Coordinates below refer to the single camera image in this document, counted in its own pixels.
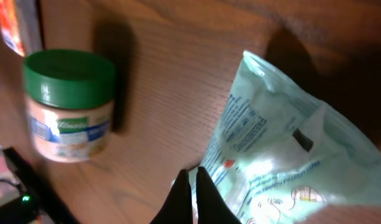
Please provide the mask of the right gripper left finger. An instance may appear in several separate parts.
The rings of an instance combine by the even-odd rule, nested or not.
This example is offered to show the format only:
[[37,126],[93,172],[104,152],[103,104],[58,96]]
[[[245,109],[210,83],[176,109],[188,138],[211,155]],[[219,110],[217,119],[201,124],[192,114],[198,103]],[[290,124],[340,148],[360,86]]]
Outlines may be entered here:
[[182,169],[151,224],[192,224],[193,208],[188,171]]

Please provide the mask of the small orange carton box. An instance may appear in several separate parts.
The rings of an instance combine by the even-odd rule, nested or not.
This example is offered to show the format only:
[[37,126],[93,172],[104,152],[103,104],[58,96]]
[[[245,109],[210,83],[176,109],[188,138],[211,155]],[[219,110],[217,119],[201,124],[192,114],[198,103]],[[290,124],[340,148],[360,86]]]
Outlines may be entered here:
[[25,55],[20,37],[19,21],[14,0],[0,0],[0,31],[4,43],[20,56]]

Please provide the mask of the pale green tissue pack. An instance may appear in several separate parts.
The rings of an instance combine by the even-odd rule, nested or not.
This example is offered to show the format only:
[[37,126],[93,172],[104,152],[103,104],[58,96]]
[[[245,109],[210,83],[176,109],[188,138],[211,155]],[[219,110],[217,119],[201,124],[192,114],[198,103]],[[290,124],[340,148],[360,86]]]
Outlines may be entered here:
[[381,206],[381,152],[347,118],[245,51],[201,165],[242,223]]

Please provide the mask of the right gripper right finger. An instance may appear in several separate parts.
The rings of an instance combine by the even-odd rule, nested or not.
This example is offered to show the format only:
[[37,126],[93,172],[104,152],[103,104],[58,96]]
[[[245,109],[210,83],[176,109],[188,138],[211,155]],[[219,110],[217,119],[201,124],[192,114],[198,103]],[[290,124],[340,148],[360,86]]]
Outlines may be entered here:
[[196,175],[198,224],[241,224],[225,204],[204,167]]

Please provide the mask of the green lid seasoning jar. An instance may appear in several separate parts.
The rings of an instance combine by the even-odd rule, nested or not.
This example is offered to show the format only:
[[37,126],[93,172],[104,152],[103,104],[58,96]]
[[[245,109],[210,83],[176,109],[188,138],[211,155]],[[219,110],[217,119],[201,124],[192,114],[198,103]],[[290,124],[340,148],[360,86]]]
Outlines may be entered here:
[[50,49],[24,59],[30,139],[56,162],[81,162],[104,150],[111,132],[116,69],[99,55]]

